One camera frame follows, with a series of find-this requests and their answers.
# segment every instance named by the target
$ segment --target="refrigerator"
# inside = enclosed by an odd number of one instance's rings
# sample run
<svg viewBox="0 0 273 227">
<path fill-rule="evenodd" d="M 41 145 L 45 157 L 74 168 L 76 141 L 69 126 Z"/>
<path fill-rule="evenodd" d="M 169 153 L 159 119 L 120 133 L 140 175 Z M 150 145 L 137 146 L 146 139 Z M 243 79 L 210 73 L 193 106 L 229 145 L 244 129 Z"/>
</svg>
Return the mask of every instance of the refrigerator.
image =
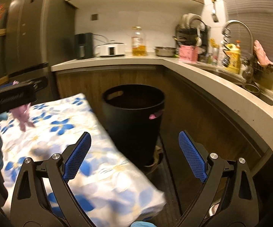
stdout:
<svg viewBox="0 0 273 227">
<path fill-rule="evenodd" d="M 5 67 L 10 81 L 46 76 L 36 103 L 59 99 L 50 67 L 73 60 L 75 7 L 65 0 L 13 0 L 7 17 Z"/>
</svg>

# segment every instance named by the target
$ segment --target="metal screw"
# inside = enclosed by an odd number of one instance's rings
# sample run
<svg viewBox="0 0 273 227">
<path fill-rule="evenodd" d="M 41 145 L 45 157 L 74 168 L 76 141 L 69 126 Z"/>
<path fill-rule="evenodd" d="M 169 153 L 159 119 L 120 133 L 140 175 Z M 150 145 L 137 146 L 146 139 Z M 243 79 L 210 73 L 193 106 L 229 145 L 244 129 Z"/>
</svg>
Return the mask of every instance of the metal screw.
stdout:
<svg viewBox="0 0 273 227">
<path fill-rule="evenodd" d="M 217 159 L 218 158 L 218 155 L 216 153 L 211 153 L 210 154 L 210 157 L 213 158 L 213 159 Z"/>
<path fill-rule="evenodd" d="M 239 158 L 239 162 L 241 162 L 242 164 L 245 164 L 245 159 L 244 158 Z"/>
<path fill-rule="evenodd" d="M 60 158 L 60 154 L 53 154 L 52 155 L 52 159 L 58 159 L 58 158 Z"/>
<path fill-rule="evenodd" d="M 26 158 L 26 159 L 24 160 L 24 163 L 25 163 L 25 164 L 28 164 L 30 161 L 31 161 L 31 158 Z"/>
</svg>

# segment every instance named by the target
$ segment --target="cooking oil bottle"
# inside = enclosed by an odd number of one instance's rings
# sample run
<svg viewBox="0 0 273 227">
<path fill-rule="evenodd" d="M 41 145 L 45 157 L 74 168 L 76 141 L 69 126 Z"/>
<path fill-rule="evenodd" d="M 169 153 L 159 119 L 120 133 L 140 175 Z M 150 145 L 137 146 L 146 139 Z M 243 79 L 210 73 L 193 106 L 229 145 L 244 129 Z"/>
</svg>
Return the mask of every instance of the cooking oil bottle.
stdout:
<svg viewBox="0 0 273 227">
<path fill-rule="evenodd" d="M 145 45 L 145 35 L 142 32 L 140 26 L 134 26 L 133 35 L 131 37 L 131 48 L 133 56 L 146 56 L 146 45 Z"/>
</svg>

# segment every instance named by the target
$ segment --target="pot lid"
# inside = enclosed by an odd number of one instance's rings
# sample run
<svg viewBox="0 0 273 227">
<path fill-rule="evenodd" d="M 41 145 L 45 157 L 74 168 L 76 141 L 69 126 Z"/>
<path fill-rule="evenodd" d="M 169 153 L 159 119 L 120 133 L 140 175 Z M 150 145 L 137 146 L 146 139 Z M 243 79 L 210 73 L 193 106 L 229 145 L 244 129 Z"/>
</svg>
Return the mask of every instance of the pot lid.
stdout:
<svg viewBox="0 0 273 227">
<path fill-rule="evenodd" d="M 124 44 L 124 43 L 117 43 L 116 41 L 111 40 L 109 43 L 102 44 L 102 45 L 109 45 L 109 44 Z"/>
</svg>

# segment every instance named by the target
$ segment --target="floral blanket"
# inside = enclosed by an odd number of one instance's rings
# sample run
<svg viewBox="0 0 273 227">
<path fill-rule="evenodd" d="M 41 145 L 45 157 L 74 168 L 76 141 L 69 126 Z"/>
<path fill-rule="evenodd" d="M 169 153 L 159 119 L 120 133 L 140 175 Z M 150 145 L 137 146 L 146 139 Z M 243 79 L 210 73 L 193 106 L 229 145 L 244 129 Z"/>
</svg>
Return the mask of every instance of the floral blanket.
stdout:
<svg viewBox="0 0 273 227">
<path fill-rule="evenodd" d="M 135 220 L 155 216 L 165 205 L 164 194 L 115 148 L 83 94 L 30 108 L 35 128 L 21 132 L 9 114 L 0 122 L 3 140 L 2 175 L 8 190 L 3 210 L 8 213 L 14 184 L 26 157 L 48 159 L 90 133 L 91 148 L 75 179 L 68 185 L 82 209 L 97 227 L 126 227 Z M 44 179 L 53 212 L 62 216 L 48 179 Z"/>
</svg>

